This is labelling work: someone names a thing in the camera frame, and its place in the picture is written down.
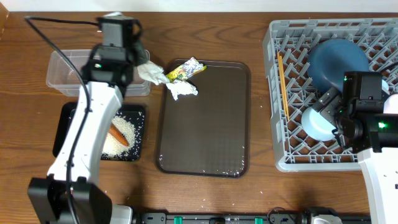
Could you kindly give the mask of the white pink cup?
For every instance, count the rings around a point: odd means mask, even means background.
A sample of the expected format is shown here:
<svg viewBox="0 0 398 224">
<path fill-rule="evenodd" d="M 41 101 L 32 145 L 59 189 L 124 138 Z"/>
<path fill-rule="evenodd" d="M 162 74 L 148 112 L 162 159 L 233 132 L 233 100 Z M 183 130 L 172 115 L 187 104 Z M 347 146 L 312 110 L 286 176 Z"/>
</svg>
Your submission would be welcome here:
<svg viewBox="0 0 398 224">
<path fill-rule="evenodd" d="M 393 94 L 384 102 L 384 114 L 398 114 L 398 94 Z"/>
</svg>

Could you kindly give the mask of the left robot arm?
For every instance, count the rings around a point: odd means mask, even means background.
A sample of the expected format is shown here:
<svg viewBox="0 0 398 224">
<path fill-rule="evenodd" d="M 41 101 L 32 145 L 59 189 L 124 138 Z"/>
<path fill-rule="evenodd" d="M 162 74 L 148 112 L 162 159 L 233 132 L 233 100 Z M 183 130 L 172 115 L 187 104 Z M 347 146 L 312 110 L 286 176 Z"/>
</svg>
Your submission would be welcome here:
<svg viewBox="0 0 398 224">
<path fill-rule="evenodd" d="M 41 223 L 132 223 L 131 207 L 115 205 L 98 187 L 103 145 L 122 107 L 134 69 L 144 62 L 139 20 L 122 14 L 97 18 L 103 33 L 87 63 L 76 70 L 80 94 L 68 132 L 45 178 L 27 190 Z"/>
</svg>

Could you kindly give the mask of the light blue bowl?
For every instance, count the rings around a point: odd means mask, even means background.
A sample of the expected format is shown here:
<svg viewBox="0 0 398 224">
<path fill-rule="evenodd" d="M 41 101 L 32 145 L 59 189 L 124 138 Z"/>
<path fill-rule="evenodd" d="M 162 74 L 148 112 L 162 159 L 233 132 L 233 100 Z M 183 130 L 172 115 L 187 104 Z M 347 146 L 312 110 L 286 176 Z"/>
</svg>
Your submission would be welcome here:
<svg viewBox="0 0 398 224">
<path fill-rule="evenodd" d="M 314 140 L 330 141 L 335 137 L 332 133 L 335 127 L 312 107 L 303 112 L 301 124 L 307 135 Z"/>
</svg>

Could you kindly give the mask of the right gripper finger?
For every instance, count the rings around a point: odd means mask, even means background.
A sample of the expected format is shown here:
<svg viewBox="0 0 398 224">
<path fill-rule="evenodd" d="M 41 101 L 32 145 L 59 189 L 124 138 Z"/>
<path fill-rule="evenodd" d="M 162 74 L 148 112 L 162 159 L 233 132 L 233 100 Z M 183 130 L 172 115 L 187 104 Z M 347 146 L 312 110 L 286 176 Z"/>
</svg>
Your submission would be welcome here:
<svg viewBox="0 0 398 224">
<path fill-rule="evenodd" d="M 324 93 L 319 100 L 311 107 L 317 113 L 336 113 L 342 109 L 341 92 L 335 87 L 331 87 Z"/>
<path fill-rule="evenodd" d="M 339 108 L 322 108 L 319 113 L 331 125 L 336 126 L 336 122 L 341 114 L 342 107 Z"/>
</svg>

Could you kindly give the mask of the white napkin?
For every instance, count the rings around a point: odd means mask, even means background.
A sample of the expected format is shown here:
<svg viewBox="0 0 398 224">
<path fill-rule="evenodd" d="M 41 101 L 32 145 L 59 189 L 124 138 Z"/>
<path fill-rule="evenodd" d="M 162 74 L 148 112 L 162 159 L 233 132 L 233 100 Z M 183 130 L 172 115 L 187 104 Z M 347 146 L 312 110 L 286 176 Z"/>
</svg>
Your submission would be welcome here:
<svg viewBox="0 0 398 224">
<path fill-rule="evenodd" d="M 178 100 L 179 95 L 197 95 L 197 88 L 185 80 L 174 80 L 172 83 L 167 83 L 166 87 L 170 90 L 175 101 Z"/>
<path fill-rule="evenodd" d="M 164 69 L 148 60 L 146 63 L 137 66 L 139 76 L 155 85 L 167 84 L 170 80 L 164 75 Z"/>
</svg>

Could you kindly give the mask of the light blue cup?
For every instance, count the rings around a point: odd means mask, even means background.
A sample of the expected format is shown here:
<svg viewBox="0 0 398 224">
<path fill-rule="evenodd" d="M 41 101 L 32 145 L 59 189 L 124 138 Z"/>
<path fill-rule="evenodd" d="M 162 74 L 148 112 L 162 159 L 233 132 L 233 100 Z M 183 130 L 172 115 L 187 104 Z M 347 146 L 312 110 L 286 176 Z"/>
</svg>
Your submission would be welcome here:
<svg viewBox="0 0 398 224">
<path fill-rule="evenodd" d="M 389 85 L 385 80 L 382 80 L 382 91 L 386 93 L 387 95 L 390 95 L 389 93 Z"/>
</svg>

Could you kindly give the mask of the orange carrot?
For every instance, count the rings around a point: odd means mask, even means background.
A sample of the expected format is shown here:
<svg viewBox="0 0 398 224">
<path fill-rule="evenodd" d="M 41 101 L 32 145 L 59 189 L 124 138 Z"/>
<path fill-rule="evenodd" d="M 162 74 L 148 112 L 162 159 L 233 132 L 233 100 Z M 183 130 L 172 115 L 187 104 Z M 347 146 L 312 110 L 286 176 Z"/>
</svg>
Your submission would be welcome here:
<svg viewBox="0 0 398 224">
<path fill-rule="evenodd" d="M 110 133 L 110 135 L 112 135 L 112 137 L 120 142 L 123 146 L 129 146 L 127 139 L 113 123 L 111 123 L 108 133 Z"/>
</svg>

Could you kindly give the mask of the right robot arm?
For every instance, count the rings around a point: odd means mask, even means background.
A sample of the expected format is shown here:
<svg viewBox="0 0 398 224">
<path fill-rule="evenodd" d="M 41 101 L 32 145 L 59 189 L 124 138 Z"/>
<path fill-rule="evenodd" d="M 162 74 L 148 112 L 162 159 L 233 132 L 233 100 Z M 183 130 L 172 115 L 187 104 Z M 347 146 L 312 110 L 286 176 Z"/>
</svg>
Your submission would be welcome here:
<svg viewBox="0 0 398 224">
<path fill-rule="evenodd" d="M 346 72 L 343 91 L 330 88 L 315 111 L 358 157 L 372 223 L 397 223 L 397 115 L 384 112 L 382 73 Z"/>
</svg>

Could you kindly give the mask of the large blue plate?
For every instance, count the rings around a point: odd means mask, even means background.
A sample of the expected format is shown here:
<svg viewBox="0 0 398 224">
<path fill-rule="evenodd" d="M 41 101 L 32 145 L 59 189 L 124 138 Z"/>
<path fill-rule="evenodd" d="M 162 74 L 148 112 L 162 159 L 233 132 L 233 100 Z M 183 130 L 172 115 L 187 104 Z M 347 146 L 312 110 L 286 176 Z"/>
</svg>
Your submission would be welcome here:
<svg viewBox="0 0 398 224">
<path fill-rule="evenodd" d="M 313 48 L 307 62 L 307 74 L 312 85 L 325 93 L 334 87 L 343 90 L 345 72 L 369 70 L 369 62 L 364 51 L 355 43 L 344 39 L 324 41 Z"/>
</svg>

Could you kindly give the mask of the pile of white rice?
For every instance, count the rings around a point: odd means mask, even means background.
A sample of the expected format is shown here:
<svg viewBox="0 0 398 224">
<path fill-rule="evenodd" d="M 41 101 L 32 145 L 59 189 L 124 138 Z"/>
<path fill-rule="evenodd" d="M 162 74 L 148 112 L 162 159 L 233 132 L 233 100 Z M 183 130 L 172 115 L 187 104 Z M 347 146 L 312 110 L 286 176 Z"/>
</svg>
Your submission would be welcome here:
<svg viewBox="0 0 398 224">
<path fill-rule="evenodd" d="M 104 142 L 101 159 L 108 161 L 138 160 L 141 156 L 142 139 L 144 135 L 144 112 L 118 111 L 112 123 L 127 139 L 129 146 L 123 146 L 108 133 Z"/>
</svg>

